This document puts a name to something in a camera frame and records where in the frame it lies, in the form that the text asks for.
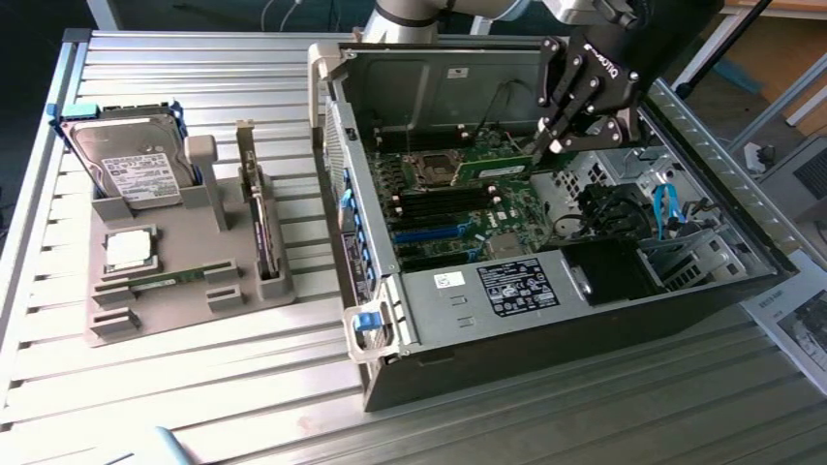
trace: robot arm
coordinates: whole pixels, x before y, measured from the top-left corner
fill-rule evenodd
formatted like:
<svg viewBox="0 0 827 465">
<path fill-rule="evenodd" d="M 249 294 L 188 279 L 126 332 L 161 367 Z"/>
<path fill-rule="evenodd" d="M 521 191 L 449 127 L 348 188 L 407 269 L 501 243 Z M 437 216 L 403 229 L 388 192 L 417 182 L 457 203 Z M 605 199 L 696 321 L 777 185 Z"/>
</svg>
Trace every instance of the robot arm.
<svg viewBox="0 0 827 465">
<path fill-rule="evenodd" d="M 529 0 L 377 0 L 365 42 L 435 42 L 441 12 L 515 19 Z M 536 151 L 623 147 L 640 139 L 637 102 L 724 0 L 543 0 L 575 28 L 541 45 Z"/>
<path fill-rule="evenodd" d="M 544 2 L 563 17 L 571 10 L 560 3 L 580 8 L 584 3 Z M 548 37 L 541 45 L 536 150 L 561 153 L 635 144 L 640 97 L 724 0 L 592 0 L 592 5 L 604 23 L 577 27 L 568 43 Z"/>
</svg>

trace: aluminum table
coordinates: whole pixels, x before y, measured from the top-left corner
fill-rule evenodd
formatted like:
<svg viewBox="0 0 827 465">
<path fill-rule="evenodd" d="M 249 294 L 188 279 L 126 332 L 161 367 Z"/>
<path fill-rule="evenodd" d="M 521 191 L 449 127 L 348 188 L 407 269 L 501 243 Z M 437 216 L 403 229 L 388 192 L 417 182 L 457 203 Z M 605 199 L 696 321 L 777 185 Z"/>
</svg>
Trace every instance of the aluminum table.
<svg viewBox="0 0 827 465">
<path fill-rule="evenodd" d="M 94 447 L 146 425 L 197 462 L 824 463 L 824 397 L 737 308 L 668 339 L 361 412 L 307 121 L 307 48 L 348 39 L 96 32 L 62 45 L 50 102 L 175 97 L 189 133 L 219 141 L 219 176 L 237 166 L 233 122 L 256 120 L 300 300 L 88 348 L 92 186 L 44 116 L 0 263 L 0 463 L 96 463 Z"/>
</svg>

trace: hard drive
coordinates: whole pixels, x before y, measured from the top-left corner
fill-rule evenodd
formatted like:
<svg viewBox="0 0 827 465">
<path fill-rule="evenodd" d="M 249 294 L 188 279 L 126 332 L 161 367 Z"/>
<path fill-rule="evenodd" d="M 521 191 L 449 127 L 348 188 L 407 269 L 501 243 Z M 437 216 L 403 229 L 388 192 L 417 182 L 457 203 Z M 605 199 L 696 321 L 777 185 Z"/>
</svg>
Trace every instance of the hard drive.
<svg viewBox="0 0 827 465">
<path fill-rule="evenodd" d="M 64 109 L 61 135 L 98 195 L 122 197 L 133 209 L 173 205 L 197 182 L 184 154 L 184 125 L 169 105 Z"/>
</svg>

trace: hard drive label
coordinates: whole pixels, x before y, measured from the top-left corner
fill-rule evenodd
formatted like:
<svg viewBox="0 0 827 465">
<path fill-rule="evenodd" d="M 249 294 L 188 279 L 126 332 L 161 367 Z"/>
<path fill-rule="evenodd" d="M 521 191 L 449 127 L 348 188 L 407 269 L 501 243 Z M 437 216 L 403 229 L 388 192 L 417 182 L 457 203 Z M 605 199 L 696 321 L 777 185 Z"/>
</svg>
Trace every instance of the hard drive label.
<svg viewBox="0 0 827 465">
<path fill-rule="evenodd" d="M 148 201 L 179 194 L 179 182 L 165 153 L 104 158 L 102 167 L 126 202 Z"/>
</svg>

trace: warning label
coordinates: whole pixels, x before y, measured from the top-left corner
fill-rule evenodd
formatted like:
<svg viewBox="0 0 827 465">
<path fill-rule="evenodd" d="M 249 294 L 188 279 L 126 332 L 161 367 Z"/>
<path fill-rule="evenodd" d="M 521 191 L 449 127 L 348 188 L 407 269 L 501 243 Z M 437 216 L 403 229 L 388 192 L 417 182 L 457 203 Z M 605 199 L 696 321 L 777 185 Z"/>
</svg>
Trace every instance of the warning label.
<svg viewBox="0 0 827 465">
<path fill-rule="evenodd" d="M 493 313 L 500 317 L 559 305 L 537 259 L 483 266 L 476 272 Z"/>
</svg>

